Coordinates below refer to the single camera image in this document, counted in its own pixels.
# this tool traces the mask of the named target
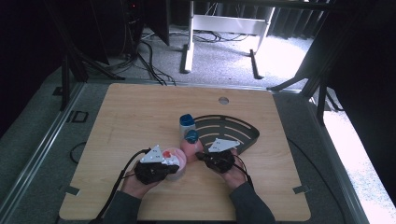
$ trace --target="black stand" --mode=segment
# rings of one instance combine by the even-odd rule
[[[256,64],[256,58],[254,57],[254,51],[253,49],[250,50],[250,58],[251,58],[251,65],[253,68],[253,76],[256,79],[263,79],[263,76],[260,76],[259,74],[259,69],[257,68],[257,64]]]
[[[94,69],[97,69],[98,71],[102,72],[111,79],[125,80],[125,77],[119,77],[107,71],[99,63],[95,62],[90,57],[88,57],[80,50],[78,50],[73,44],[70,34],[67,32],[67,29],[65,28],[65,25],[61,20],[61,14],[59,12],[59,9],[54,5],[55,3],[53,2],[53,0],[43,0],[43,1],[66,48],[66,54],[64,56],[64,60],[62,63],[63,101],[62,101],[61,110],[65,109],[65,107],[69,102],[69,97],[70,97],[69,69],[72,70],[73,75],[77,82],[86,82],[88,80],[88,74],[87,71],[85,70],[85,66],[83,63],[89,64]]]
[[[295,77],[277,86],[267,88],[267,90],[281,91],[304,78],[308,78],[301,94],[310,98],[319,88],[317,119],[321,125],[324,125],[323,114],[328,79],[337,62],[336,60],[352,39],[356,28],[361,26],[363,19],[370,11],[372,6],[367,2],[359,1],[356,4],[358,6],[351,7],[344,13],[329,12]]]

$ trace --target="black semicircular plate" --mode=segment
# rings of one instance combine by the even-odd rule
[[[241,119],[225,115],[205,115],[195,118],[196,131],[204,145],[205,152],[216,138],[239,141],[240,145],[235,147],[240,155],[252,146],[260,136],[259,130]]]

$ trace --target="wooden table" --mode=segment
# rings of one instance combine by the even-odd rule
[[[227,97],[223,105],[220,97]],[[66,194],[63,219],[92,219],[106,202],[120,170],[140,149],[178,147],[178,119],[190,113],[227,115],[244,120],[261,133],[242,153],[258,195],[276,220],[305,221],[310,211],[290,148],[268,91],[112,84]],[[144,198],[141,220],[234,220],[230,191],[201,161],[189,163],[178,181],[164,180]]]

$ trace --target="person's left hand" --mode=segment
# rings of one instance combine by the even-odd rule
[[[158,182],[154,182],[154,183],[147,184],[147,185],[143,184],[140,180],[138,180],[136,178],[136,175],[134,175],[134,169],[127,172],[125,174],[125,176],[128,176],[128,177],[126,177],[124,179],[124,181],[122,183],[121,191],[125,192],[131,196],[134,196],[138,199],[142,199],[143,196],[145,196],[145,194],[147,192],[149,192],[149,190],[151,190],[152,188],[157,186],[159,183],[161,183],[161,181],[158,181]]]

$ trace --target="gray sleeve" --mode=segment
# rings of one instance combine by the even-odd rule
[[[104,223],[105,224],[135,224],[137,213],[142,200],[137,199],[122,191],[117,191],[113,201],[108,207]]]
[[[248,182],[230,194],[238,224],[276,223],[274,215]]]

